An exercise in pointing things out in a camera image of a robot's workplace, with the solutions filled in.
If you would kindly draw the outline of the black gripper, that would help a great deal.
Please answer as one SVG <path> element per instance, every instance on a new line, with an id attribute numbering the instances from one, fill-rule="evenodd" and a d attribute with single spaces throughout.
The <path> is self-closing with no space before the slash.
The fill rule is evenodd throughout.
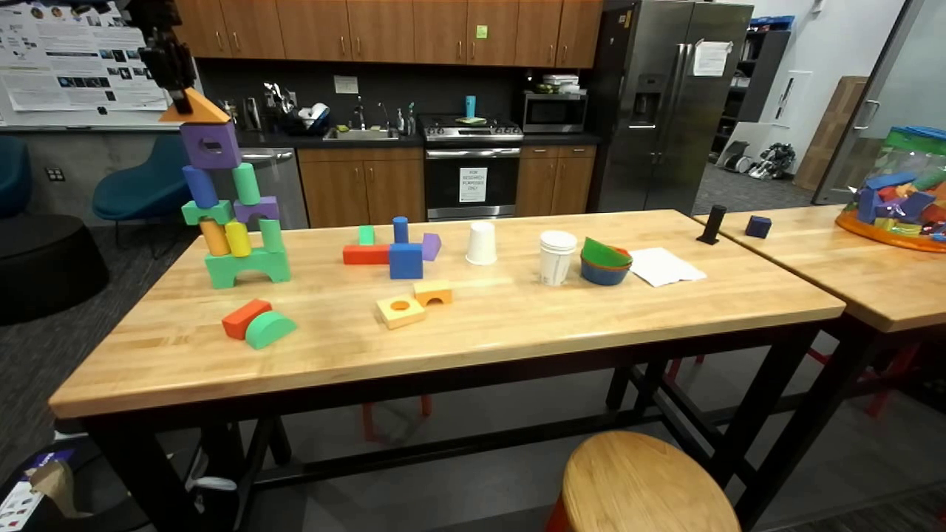
<path id="1" fill-rule="evenodd" d="M 176 0 L 130 0 L 129 15 L 146 38 L 142 61 L 148 64 L 152 76 L 170 89 L 180 116 L 194 116 L 188 89 L 195 83 L 195 67 L 191 48 L 176 35 L 176 29 L 183 24 Z"/>

